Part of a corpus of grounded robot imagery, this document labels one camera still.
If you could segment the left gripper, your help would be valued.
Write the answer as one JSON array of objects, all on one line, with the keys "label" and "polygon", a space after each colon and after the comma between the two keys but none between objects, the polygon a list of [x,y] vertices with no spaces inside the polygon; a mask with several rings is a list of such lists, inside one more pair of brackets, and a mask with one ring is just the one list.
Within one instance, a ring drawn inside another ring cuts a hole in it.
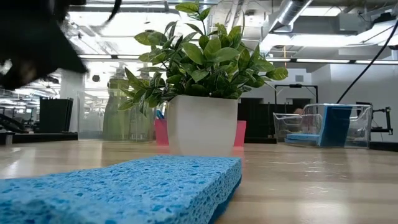
[{"label": "left gripper", "polygon": [[77,74],[88,71],[61,31],[64,2],[50,0],[1,1],[1,86],[15,90],[58,69]]}]

